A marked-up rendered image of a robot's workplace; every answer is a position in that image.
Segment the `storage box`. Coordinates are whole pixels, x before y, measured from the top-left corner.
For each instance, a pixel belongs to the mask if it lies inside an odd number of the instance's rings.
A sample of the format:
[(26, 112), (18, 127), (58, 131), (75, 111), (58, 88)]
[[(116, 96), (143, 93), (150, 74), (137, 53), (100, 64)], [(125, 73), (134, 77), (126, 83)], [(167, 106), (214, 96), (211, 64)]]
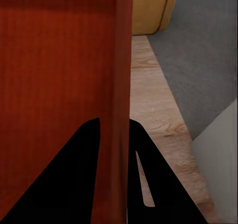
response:
[(100, 119), (91, 224), (127, 224), (133, 0), (0, 0), (0, 222)]

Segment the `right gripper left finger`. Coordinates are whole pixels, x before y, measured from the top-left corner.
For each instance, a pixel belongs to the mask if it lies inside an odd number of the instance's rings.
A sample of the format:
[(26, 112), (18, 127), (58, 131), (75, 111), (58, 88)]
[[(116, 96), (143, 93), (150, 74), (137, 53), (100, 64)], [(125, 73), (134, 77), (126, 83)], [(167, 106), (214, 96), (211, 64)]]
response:
[(100, 137), (84, 123), (0, 224), (91, 224)]

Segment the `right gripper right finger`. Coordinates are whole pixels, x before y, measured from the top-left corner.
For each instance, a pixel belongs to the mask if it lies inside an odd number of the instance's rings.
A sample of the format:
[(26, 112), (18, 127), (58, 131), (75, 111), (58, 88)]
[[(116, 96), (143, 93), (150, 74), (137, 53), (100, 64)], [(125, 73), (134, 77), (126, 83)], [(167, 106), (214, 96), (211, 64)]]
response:
[[(136, 151), (155, 207), (144, 205)], [(127, 224), (208, 224), (144, 127), (129, 120)]]

